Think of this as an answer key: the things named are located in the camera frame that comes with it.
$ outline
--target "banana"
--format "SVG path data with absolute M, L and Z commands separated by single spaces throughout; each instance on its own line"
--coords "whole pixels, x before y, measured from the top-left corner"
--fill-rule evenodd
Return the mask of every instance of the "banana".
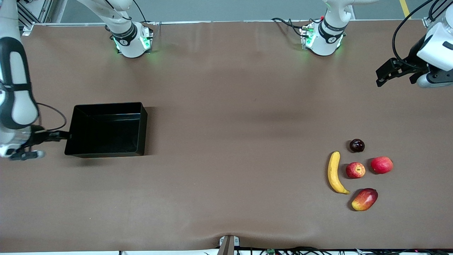
M 329 183 L 332 188 L 342 194 L 349 194 L 349 190 L 343 187 L 340 180 L 338 179 L 338 165 L 340 164 L 340 152 L 333 152 L 330 156 L 329 165 L 327 168 L 327 176 L 329 177 Z

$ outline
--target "black box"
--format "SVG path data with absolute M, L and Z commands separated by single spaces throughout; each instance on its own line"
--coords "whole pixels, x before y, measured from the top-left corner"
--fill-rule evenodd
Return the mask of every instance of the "black box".
M 76 105 L 64 154 L 81 158 L 143 156 L 147 120 L 142 103 Z

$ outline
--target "apple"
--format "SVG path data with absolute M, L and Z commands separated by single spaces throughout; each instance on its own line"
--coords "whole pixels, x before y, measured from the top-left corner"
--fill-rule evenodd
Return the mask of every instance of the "apple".
M 376 157 L 371 161 L 371 167 L 376 173 L 384 174 L 393 169 L 393 162 L 387 157 Z
M 377 191 L 375 189 L 366 188 L 357 194 L 351 205 L 356 211 L 368 210 L 377 200 Z
M 359 162 L 352 162 L 346 166 L 346 174 L 349 178 L 358 179 L 365 175 L 365 167 Z

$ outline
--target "black cable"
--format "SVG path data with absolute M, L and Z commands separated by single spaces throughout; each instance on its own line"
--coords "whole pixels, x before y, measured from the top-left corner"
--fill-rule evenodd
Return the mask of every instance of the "black cable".
M 67 124 L 67 118 L 66 116 L 60 112 L 58 109 L 56 109 L 55 107 L 52 107 L 50 105 L 47 105 L 47 104 L 44 104 L 44 103 L 36 103 L 37 105 L 42 105 L 42 106 L 45 106 L 49 109 L 52 109 L 54 111 L 56 111 L 58 114 L 60 114 L 61 117 L 63 117 L 63 120 L 64 120 L 64 124 L 59 126 L 59 127 L 56 127 L 56 128 L 51 128 L 51 129 L 47 129 L 47 131 L 55 131 L 55 130 L 58 130 L 60 128 L 63 128 L 64 126 L 66 126 Z M 39 114 L 39 125 L 41 126 L 42 125 L 42 118 L 41 118 L 41 111 L 39 110 L 39 107 L 38 107 L 38 114 Z
M 314 20 L 314 19 L 309 19 L 309 21 L 311 21 L 311 22 L 313 22 L 313 23 L 316 23 L 316 24 L 319 24 L 319 23 L 321 23 L 321 22 L 322 22 L 322 20 L 318 20 L 318 21 L 316 21 L 316 20 Z
M 298 36 L 308 38 L 308 35 L 303 35 L 303 34 L 299 33 L 299 32 L 296 30 L 296 27 L 294 27 L 294 24 L 293 24 L 293 22 L 291 21 L 291 19 L 289 19 L 288 22 L 291 24 L 291 27 L 293 28 L 294 32 L 295 32 Z
M 425 249 L 406 249 L 406 250 L 369 250 L 365 249 L 362 250 L 366 253 L 363 253 L 363 255 L 401 255 L 403 252 L 423 252 L 423 253 L 428 253 L 430 255 L 439 255 L 437 252 L 433 252 L 432 250 L 425 250 Z
M 285 24 L 285 25 L 287 25 L 287 26 L 292 26 L 292 25 L 291 25 L 290 23 L 288 23 L 288 22 L 284 21 L 284 20 L 283 20 L 283 19 L 281 19 L 281 18 L 273 18 L 272 20 L 273 20 L 273 21 L 276 21 L 276 20 L 278 20 L 278 21 L 281 21 L 281 22 L 283 22 L 283 24 Z
M 395 40 L 396 40 L 396 34 L 398 33 L 398 31 L 400 30 L 400 28 L 404 25 L 404 23 L 406 23 L 406 21 L 412 16 L 414 15 L 414 13 L 416 13 L 418 10 L 422 9 L 425 5 L 429 4 L 430 2 L 432 2 L 434 0 L 428 0 L 424 3 L 422 3 L 419 7 L 415 8 L 415 10 L 413 10 L 411 13 L 409 13 L 409 15 L 407 15 L 407 17 L 404 18 L 404 20 L 398 25 L 398 27 L 396 28 L 395 32 L 393 33 L 393 37 L 392 37 L 392 50 L 393 50 L 393 54 L 395 55 L 395 57 L 403 64 L 409 66 L 409 67 L 412 67 L 414 69 L 422 69 L 422 67 L 418 67 L 418 66 L 414 66 L 414 65 L 411 65 L 409 63 L 407 63 L 406 61 L 404 61 L 399 55 L 398 55 L 398 52 L 396 52 L 396 47 L 395 47 Z
M 434 1 L 434 3 L 433 3 L 433 4 L 431 5 L 431 7 L 429 8 L 429 11 L 428 11 L 428 18 L 429 18 L 431 21 L 435 21 L 435 18 L 433 17 L 433 12 L 439 10 L 440 6 L 442 6 L 443 4 L 445 4 L 445 2 L 446 2 L 447 0 L 445 0 L 441 5 L 439 5 L 439 6 L 437 7 L 437 9 L 436 9 L 435 11 L 433 11 L 434 6 L 435 6 L 439 1 L 440 1 L 440 0 Z
M 293 30 L 294 30 L 294 32 L 295 32 L 298 36 L 308 38 L 307 35 L 300 34 L 300 33 L 296 30 L 296 28 L 297 28 L 297 29 L 301 29 L 302 27 L 301 27 L 301 26 L 296 26 L 296 25 L 294 25 L 291 19 L 289 19 L 288 22 L 284 21 L 284 20 L 281 19 L 281 18 L 273 18 L 272 20 L 273 20 L 273 21 L 277 21 L 277 20 L 278 20 L 278 21 L 281 21 L 281 22 L 283 22 L 283 24 L 292 27 Z
M 141 11 L 141 8 L 140 8 L 140 6 L 137 4 L 137 2 L 136 2 L 135 0 L 132 0 L 132 1 L 134 1 L 135 5 L 137 6 L 137 8 L 139 9 L 140 13 L 142 14 L 142 17 L 143 17 L 143 21 L 142 21 L 142 22 L 150 22 L 149 20 L 147 20 L 147 19 L 145 18 L 145 15 L 143 15 L 143 11 Z
M 443 6 L 445 3 L 447 2 L 447 0 L 445 0 L 441 5 L 439 5 L 439 7 L 437 7 L 434 12 L 436 12 L 437 10 L 440 9 L 441 6 Z M 434 19 L 437 19 L 452 3 L 449 3 L 442 11 L 440 11 L 437 16 L 434 17 Z
M 322 255 L 326 255 L 326 254 L 332 255 L 328 251 L 321 250 L 321 249 L 314 248 L 314 247 L 308 247 L 308 246 L 300 246 L 300 247 L 295 247 L 292 249 L 278 249 L 276 251 L 284 252 L 286 255 L 289 255 L 288 254 L 289 251 L 291 252 L 292 255 L 308 255 L 308 254 L 320 255 L 319 253 L 321 253 Z

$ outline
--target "brown table surface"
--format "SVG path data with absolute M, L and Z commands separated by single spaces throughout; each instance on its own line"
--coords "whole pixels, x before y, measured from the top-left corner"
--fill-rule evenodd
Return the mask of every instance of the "brown table surface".
M 36 146 L 43 159 L 1 160 L 0 251 L 207 249 L 224 234 L 254 247 L 451 248 L 453 88 L 376 86 L 398 23 L 351 22 L 329 57 L 274 23 L 164 25 L 138 59 L 117 55 L 103 27 L 35 26 L 24 45 L 36 99 L 69 118 L 76 104 L 140 101 L 148 150 L 80 159 L 60 142 Z M 424 33 L 408 22 L 401 55 Z M 354 138 L 363 153 L 347 151 Z M 335 150 L 342 169 L 394 161 L 385 175 L 341 174 L 353 193 L 378 190 L 370 210 L 330 189 Z

